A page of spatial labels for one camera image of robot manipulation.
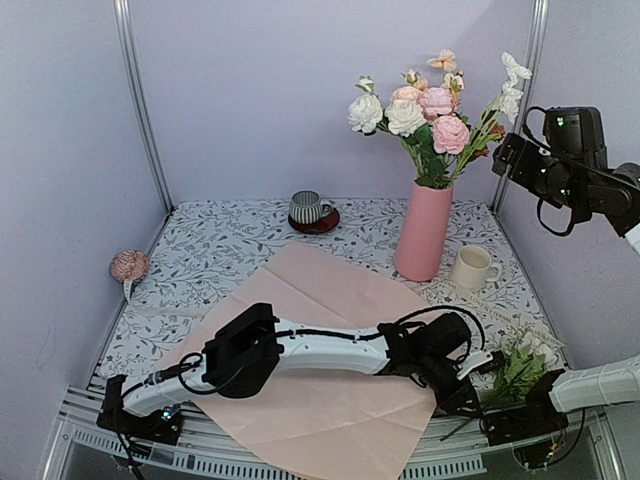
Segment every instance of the metal pole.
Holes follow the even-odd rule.
[[[118,35],[120,37],[120,46],[122,47],[122,57],[124,59],[125,71],[129,88],[131,89],[131,97],[140,127],[142,143],[151,169],[151,175],[158,191],[158,196],[162,202],[165,213],[169,214],[173,210],[174,203],[171,199],[167,178],[162,167],[158,146],[156,144],[153,128],[151,127],[151,118],[147,109],[144,92],[142,89],[142,80],[140,78],[140,69],[138,66],[138,58],[136,56],[135,44],[133,41],[133,30],[131,28],[131,15],[129,13],[128,0],[114,0],[116,10],[116,23],[118,26]]]
[[[538,75],[538,66],[540,65],[540,58],[542,56],[542,46],[544,43],[544,34],[547,26],[547,16],[549,13],[549,0],[536,0],[533,9],[533,19],[531,21],[531,31],[529,33],[529,46],[527,48],[526,65],[531,70],[531,79],[525,80],[523,85],[524,95],[520,102],[520,113],[516,119],[516,123],[513,126],[512,132],[521,133],[522,121],[524,112],[529,108],[531,103],[531,96],[533,91],[533,85]],[[500,177],[498,185],[493,192],[493,200],[491,201],[491,210],[496,216],[500,215],[502,207],[504,206],[504,200],[507,196],[507,190],[509,188],[509,170],[511,166],[507,167],[507,171]]]

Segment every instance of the striped mug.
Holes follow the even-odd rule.
[[[289,215],[291,219],[303,225],[311,225],[327,216],[333,208],[331,205],[322,205],[322,198],[316,192],[304,190],[291,197]]]

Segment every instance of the mug handle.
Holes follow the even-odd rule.
[[[331,215],[331,212],[333,212],[333,205],[331,205],[331,203],[327,202],[326,200],[322,203],[322,217],[320,218],[324,218],[327,217],[329,215]]]
[[[490,277],[487,277],[486,281],[489,283],[494,283],[497,282],[498,280],[500,280],[500,277],[502,276],[502,265],[499,263],[492,263],[491,267],[489,268],[495,268],[496,269],[496,273],[493,274]]]

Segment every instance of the table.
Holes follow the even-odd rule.
[[[454,203],[441,270],[428,283],[406,281],[393,267],[406,201],[339,199],[333,204],[340,211],[342,222],[335,231],[321,236],[293,231],[286,222],[284,200],[179,205],[153,251],[151,271],[135,290],[133,306],[127,306],[121,315],[89,385],[69,387],[55,422],[44,478],[130,478],[125,468],[117,466],[124,464],[124,452],[115,434],[95,424],[104,398],[104,377],[149,372],[163,353],[189,334],[206,311],[292,239],[404,282],[431,304],[452,303],[472,310],[475,308],[444,281],[461,246],[482,245],[504,268],[500,281],[478,296],[513,312],[516,320],[524,313],[535,328],[550,332],[507,239],[484,204]],[[155,313],[141,313],[143,308],[155,309]],[[489,348],[508,341],[513,333],[508,326],[491,315],[477,313],[487,332]],[[474,375],[473,381],[480,393],[491,389],[490,377]],[[182,415],[185,423],[178,445],[154,446],[152,458],[143,467],[147,478],[297,480],[265,465],[196,407],[183,405]],[[569,420],[571,437],[580,415],[571,414]],[[490,447],[476,422],[446,442],[440,441],[463,422],[465,419],[459,417],[433,418],[401,478],[529,478],[530,474],[513,461],[512,445]],[[513,447],[535,444],[546,437],[523,440]],[[624,477],[620,472],[604,410],[594,408],[589,409],[585,434],[567,462],[537,475],[541,479],[577,476],[621,480]]]
[[[509,341],[515,329],[478,311],[443,282],[460,247],[481,245],[502,264],[503,273],[477,296],[511,312],[516,322],[551,332],[509,242],[483,203],[453,204],[440,272],[426,283],[407,281],[394,269],[406,200],[337,199],[332,203],[341,214],[340,225],[315,236],[298,233],[288,225],[286,200],[180,204],[152,253],[150,273],[137,286],[116,326],[99,375],[150,372],[154,362],[184,339],[211,307],[293,239],[403,282],[432,305],[455,304],[476,311],[488,346],[495,349]],[[520,318],[523,312],[526,319]],[[474,376],[481,391],[490,390],[492,383],[489,375]]]

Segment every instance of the pink flower ball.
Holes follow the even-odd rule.
[[[456,116],[438,117],[433,122],[433,148],[437,153],[457,155],[469,143],[469,129]]]
[[[420,106],[427,117],[448,115],[453,111],[453,98],[447,88],[429,88],[420,98]]]
[[[149,272],[149,257],[138,250],[127,250],[111,260],[111,275],[121,283],[135,282]]]

